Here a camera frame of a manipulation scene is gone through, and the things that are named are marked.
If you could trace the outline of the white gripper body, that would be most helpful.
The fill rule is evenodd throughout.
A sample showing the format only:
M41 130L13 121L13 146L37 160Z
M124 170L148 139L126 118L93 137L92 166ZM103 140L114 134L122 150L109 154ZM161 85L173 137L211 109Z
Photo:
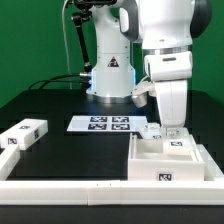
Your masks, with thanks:
M187 81L155 82L154 86L161 125L165 128L183 127L186 119Z

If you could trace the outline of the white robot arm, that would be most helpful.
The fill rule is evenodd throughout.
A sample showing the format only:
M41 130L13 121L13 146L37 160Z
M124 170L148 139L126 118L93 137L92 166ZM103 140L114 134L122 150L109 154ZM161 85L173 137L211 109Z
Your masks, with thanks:
M182 127L193 40L212 17L211 0L65 0L78 11L79 35L90 99L131 98L138 107L157 100L161 126Z

